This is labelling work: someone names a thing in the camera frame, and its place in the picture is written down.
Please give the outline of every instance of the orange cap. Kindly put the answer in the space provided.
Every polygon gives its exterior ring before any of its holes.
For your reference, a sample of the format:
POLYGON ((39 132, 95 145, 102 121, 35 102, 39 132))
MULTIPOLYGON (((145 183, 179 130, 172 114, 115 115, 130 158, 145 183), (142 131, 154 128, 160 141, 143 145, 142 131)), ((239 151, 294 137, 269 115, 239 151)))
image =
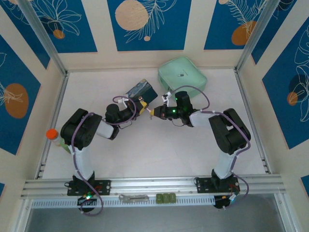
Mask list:
POLYGON ((49 129, 46 132, 46 137, 51 140, 56 139, 58 137, 58 131, 56 131, 55 129, 49 129))

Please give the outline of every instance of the mint green container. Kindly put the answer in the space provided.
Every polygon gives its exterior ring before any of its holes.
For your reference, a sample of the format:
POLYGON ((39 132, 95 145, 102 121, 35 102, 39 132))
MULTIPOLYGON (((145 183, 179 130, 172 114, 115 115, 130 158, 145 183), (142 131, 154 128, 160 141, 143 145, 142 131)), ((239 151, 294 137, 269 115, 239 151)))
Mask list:
MULTIPOLYGON (((194 86, 203 91, 207 83, 206 76, 187 57, 179 57, 160 66, 158 79, 166 91, 185 85, 194 86)), ((181 88, 176 92, 179 91, 186 91, 190 98, 200 93, 190 87, 181 88)))

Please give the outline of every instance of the vent grille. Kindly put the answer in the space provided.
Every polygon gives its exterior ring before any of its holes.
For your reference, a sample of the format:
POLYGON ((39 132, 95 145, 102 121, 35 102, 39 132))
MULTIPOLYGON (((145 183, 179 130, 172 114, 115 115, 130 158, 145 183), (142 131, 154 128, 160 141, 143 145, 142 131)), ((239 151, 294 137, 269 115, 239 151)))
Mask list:
MULTIPOLYGON (((151 207, 151 206, 186 206, 186 205, 215 205, 214 196, 181 196, 176 197, 176 203, 156 204, 155 197, 150 197, 147 202, 123 203, 118 198, 103 198, 104 207, 151 207)), ((94 202, 93 205, 83 206, 83 208, 100 207, 101 202, 94 202)), ((33 209, 47 208, 77 208, 77 199, 51 199, 34 200, 33 209)))

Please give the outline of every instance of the bottle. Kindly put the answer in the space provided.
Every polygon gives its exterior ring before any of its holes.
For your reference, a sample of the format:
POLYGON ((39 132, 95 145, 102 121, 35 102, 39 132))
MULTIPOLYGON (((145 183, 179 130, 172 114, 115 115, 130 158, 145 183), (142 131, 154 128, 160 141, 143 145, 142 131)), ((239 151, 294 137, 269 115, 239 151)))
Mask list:
POLYGON ((67 144, 65 144, 63 138, 61 138, 61 140, 60 140, 60 146, 61 146, 63 149, 65 149, 67 152, 69 152, 69 153, 71 154, 71 151, 70 151, 70 149, 69 149, 69 146, 68 146, 67 144))
POLYGON ((55 145, 60 146, 61 137, 55 129, 49 129, 46 132, 46 137, 50 139, 55 145))

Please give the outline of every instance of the white table surface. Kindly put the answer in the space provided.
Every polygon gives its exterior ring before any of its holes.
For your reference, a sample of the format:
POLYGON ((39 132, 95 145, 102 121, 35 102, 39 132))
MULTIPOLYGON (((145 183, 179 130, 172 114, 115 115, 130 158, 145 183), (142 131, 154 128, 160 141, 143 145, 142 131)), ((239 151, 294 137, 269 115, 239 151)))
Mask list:
MULTIPOLYGON (((232 69, 201 69, 208 82, 204 92, 210 99, 210 110, 234 108, 251 132, 252 147, 241 154, 235 165, 237 174, 264 174, 265 170, 249 124, 249 119, 232 69)), ((145 78, 157 92, 149 108, 162 105, 165 93, 157 79, 157 69, 126 69, 70 74, 61 105, 56 129, 78 108, 105 115, 112 98, 122 95, 145 78)), ((206 106, 200 94, 191 99, 193 107, 206 106)), ((168 120, 153 117, 145 111, 133 125, 120 130, 111 141, 95 135, 90 144, 96 177, 171 177, 210 175, 218 160, 220 149, 211 128, 175 127, 168 120)), ((61 147, 51 145, 43 178, 71 178, 74 173, 72 157, 61 147)))

